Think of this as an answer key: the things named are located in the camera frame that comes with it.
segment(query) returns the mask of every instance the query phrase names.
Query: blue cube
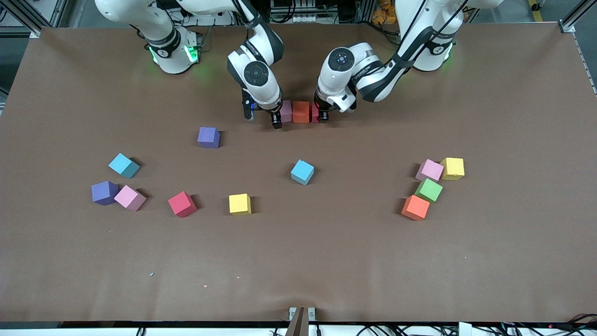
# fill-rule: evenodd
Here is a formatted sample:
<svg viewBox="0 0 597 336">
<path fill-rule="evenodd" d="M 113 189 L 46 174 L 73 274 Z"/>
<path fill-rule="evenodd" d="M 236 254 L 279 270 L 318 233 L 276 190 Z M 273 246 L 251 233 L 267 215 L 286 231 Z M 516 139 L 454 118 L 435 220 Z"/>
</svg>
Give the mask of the blue cube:
<svg viewBox="0 0 597 336">
<path fill-rule="evenodd" d="M 122 153 L 118 153 L 108 166 L 127 179 L 132 178 L 139 170 L 139 165 L 132 162 L 128 157 L 122 155 Z"/>
<path fill-rule="evenodd" d="M 100 205 L 112 204 L 114 196 L 118 193 L 118 186 L 110 181 L 94 184 L 91 186 L 91 200 Z"/>
<path fill-rule="evenodd" d="M 299 160 L 290 172 L 290 177 L 302 185 L 307 185 L 313 176 L 315 168 L 303 160 Z"/>
<path fill-rule="evenodd" d="M 218 148 L 220 146 L 220 132 L 215 127 L 201 127 L 197 142 L 203 148 Z"/>
</svg>

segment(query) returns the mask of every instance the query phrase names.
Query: green light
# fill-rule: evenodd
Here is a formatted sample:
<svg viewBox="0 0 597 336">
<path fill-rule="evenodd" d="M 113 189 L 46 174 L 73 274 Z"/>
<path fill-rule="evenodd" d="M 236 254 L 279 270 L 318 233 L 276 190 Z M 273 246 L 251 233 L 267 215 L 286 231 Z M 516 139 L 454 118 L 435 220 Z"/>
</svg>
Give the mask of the green light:
<svg viewBox="0 0 597 336">
<path fill-rule="evenodd" d="M 184 50 L 187 53 L 187 56 L 189 56 L 189 60 L 191 61 L 191 63 L 197 62 L 199 56 L 197 55 L 197 49 L 195 47 L 187 47 L 185 45 Z"/>
<path fill-rule="evenodd" d="M 448 50 L 446 50 L 446 56 L 444 57 L 444 61 L 447 60 L 450 57 L 450 50 L 452 50 L 453 46 L 454 46 L 454 44 L 450 43 L 450 46 L 448 47 Z"/>
<path fill-rule="evenodd" d="M 158 64 L 158 60 L 155 58 L 155 54 L 153 53 L 153 50 L 150 48 L 149 51 L 151 52 L 151 56 L 153 56 L 153 62 Z"/>
</svg>

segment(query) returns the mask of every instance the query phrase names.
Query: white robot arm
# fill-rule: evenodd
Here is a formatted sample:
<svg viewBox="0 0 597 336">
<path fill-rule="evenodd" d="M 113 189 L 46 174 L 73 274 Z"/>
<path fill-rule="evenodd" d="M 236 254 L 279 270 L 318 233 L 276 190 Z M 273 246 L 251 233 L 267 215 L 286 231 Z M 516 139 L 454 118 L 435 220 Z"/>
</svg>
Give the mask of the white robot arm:
<svg viewBox="0 0 597 336">
<path fill-rule="evenodd" d="M 108 20 L 128 23 L 139 30 L 149 44 L 154 61 L 169 74 L 179 74 L 198 61 L 197 35 L 174 26 L 168 14 L 152 7 L 152 0 L 95 0 L 98 10 Z M 241 15 L 253 36 L 228 55 L 228 71 L 234 80 L 272 116 L 275 128 L 282 127 L 280 89 L 270 65 L 282 58 L 284 45 L 249 0 L 178 0 L 181 7 L 194 14 L 234 11 Z"/>
<path fill-rule="evenodd" d="M 479 8 L 494 8 L 502 0 L 396 0 L 396 16 L 404 32 L 400 46 L 386 63 L 366 42 L 332 50 L 315 92 L 319 120 L 329 120 L 328 113 L 335 109 L 354 111 L 357 91 L 368 102 L 383 100 L 413 66 L 422 71 L 438 69 L 463 23 L 461 9 L 473 2 Z"/>
</svg>

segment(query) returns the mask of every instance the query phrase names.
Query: purple cube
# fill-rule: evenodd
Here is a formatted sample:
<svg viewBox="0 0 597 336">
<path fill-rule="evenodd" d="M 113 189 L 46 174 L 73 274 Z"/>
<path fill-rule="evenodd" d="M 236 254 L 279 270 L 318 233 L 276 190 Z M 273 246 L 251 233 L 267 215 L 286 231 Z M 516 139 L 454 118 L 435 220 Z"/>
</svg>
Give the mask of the purple cube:
<svg viewBox="0 0 597 336">
<path fill-rule="evenodd" d="M 201 127 L 197 142 L 203 148 L 218 148 L 220 146 L 220 132 L 215 127 Z"/>
<path fill-rule="evenodd" d="M 282 108 L 280 109 L 280 120 L 283 123 L 293 122 L 293 107 L 291 106 L 290 100 L 285 100 L 282 103 Z"/>
<path fill-rule="evenodd" d="M 415 176 L 415 178 L 419 181 L 431 179 L 435 182 L 438 182 L 439 179 L 442 177 L 443 171 L 444 167 L 441 164 L 427 159 L 425 160 L 425 162 L 423 162 L 421 168 L 418 169 L 417 176 Z"/>
<path fill-rule="evenodd" d="M 94 184 L 91 186 L 91 200 L 100 205 L 112 204 L 114 196 L 118 193 L 118 186 L 110 181 Z"/>
</svg>

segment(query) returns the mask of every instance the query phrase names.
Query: green cube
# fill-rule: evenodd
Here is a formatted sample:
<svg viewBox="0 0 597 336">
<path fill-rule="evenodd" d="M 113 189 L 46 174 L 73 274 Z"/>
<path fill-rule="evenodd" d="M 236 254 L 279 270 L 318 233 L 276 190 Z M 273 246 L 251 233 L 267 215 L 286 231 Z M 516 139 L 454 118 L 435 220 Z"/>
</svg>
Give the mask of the green cube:
<svg viewBox="0 0 597 336">
<path fill-rule="evenodd" d="M 418 185 L 417 191 L 414 195 L 422 199 L 434 203 L 438 200 L 439 193 L 442 192 L 443 187 L 430 179 L 425 179 Z"/>
</svg>

